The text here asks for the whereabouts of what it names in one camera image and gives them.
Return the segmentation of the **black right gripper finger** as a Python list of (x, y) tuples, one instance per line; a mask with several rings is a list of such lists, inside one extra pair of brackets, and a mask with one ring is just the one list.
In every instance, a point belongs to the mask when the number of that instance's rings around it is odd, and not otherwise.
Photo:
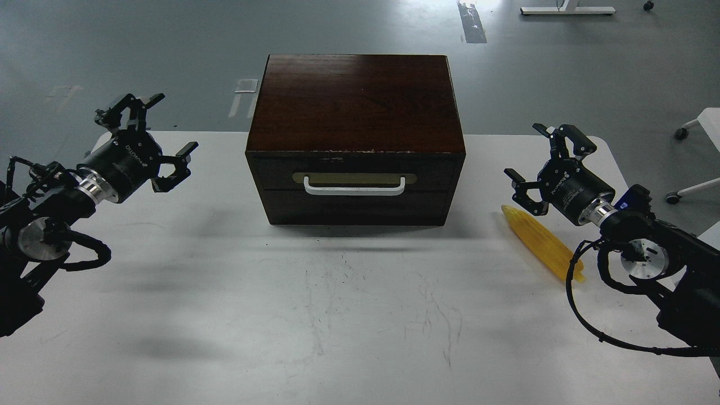
[(540, 182), (528, 182), (512, 168), (506, 168), (503, 172), (511, 179), (511, 187), (514, 189), (512, 200), (514, 200), (515, 203), (519, 204), (522, 208), (534, 216), (547, 215), (548, 209), (550, 208), (548, 201), (546, 201), (543, 197), (541, 197), (540, 201), (535, 201), (528, 195), (529, 190), (542, 191), (542, 185)]
[[(560, 125), (558, 128), (548, 127), (542, 123), (533, 123), (532, 128), (550, 142), (550, 160), (574, 159), (583, 161), (584, 158), (597, 151), (597, 145), (574, 125)], [(573, 156), (569, 156), (566, 140), (573, 144)]]

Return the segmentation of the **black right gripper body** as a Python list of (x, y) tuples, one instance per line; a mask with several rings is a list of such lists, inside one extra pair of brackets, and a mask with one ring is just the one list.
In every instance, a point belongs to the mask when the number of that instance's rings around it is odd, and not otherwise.
[(537, 178), (547, 201), (575, 226), (589, 222), (587, 209), (597, 198), (612, 201), (615, 190), (575, 158), (548, 160)]

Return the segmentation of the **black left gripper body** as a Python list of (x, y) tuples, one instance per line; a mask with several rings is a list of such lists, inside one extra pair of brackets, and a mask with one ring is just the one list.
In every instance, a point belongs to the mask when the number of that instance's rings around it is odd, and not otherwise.
[(159, 174), (162, 149), (148, 132), (118, 131), (77, 165), (110, 185), (110, 201), (120, 204)]

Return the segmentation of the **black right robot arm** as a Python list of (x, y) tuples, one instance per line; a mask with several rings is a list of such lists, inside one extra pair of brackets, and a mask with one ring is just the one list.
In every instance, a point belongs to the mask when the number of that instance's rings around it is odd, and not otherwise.
[[(651, 212), (650, 192), (635, 184), (614, 202), (615, 190), (583, 165), (597, 150), (574, 125), (533, 128), (550, 143), (550, 158), (529, 182), (505, 169), (512, 199), (535, 216), (553, 206), (575, 226), (599, 228), (596, 241), (581, 242), (569, 259), (566, 297), (579, 323), (602, 343), (657, 356), (718, 357), (718, 250)], [(684, 348), (648, 348), (625, 343), (594, 328), (578, 311), (571, 278), (579, 257), (597, 252), (597, 270), (608, 287), (650, 298), (656, 322), (686, 343)]]

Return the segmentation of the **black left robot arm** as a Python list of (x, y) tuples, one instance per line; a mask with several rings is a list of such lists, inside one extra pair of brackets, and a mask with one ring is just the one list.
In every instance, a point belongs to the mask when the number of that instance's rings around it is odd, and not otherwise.
[(95, 269), (110, 261), (110, 247), (72, 230), (75, 222), (92, 216), (103, 201), (123, 203), (147, 181), (155, 192), (169, 192), (190, 176), (190, 153), (198, 144), (164, 155), (147, 131), (147, 111), (164, 97), (142, 100), (126, 94), (108, 109), (97, 110), (94, 120), (111, 138), (75, 169), (56, 161), (8, 160), (1, 212), (4, 338), (43, 310), (39, 293), (57, 271)]

